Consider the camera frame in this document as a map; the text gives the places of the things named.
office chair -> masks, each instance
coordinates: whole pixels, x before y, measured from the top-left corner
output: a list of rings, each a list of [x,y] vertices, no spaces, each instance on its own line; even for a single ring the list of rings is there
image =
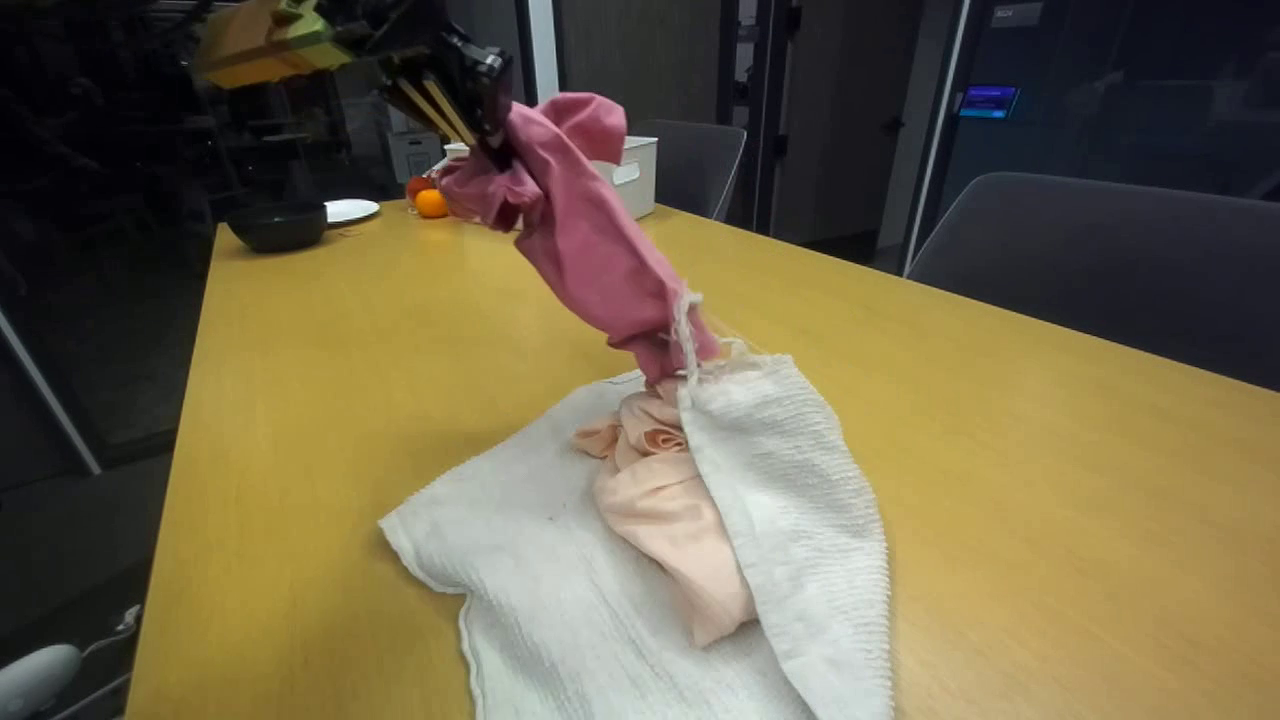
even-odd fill
[[[657,198],[698,212],[730,216],[738,172],[748,149],[743,129],[730,125],[646,125],[637,136],[657,136]]]
[[[1280,202],[994,172],[909,274],[1280,389]]]

white cloth fold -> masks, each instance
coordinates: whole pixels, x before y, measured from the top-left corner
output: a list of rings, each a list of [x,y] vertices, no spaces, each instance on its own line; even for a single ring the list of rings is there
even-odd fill
[[[878,500],[801,369],[743,356],[680,389],[690,446],[762,613],[712,649],[690,639],[673,579],[602,523],[597,460],[574,446],[634,392],[640,370],[586,384],[384,517],[412,577],[463,590],[476,715],[891,715]]]

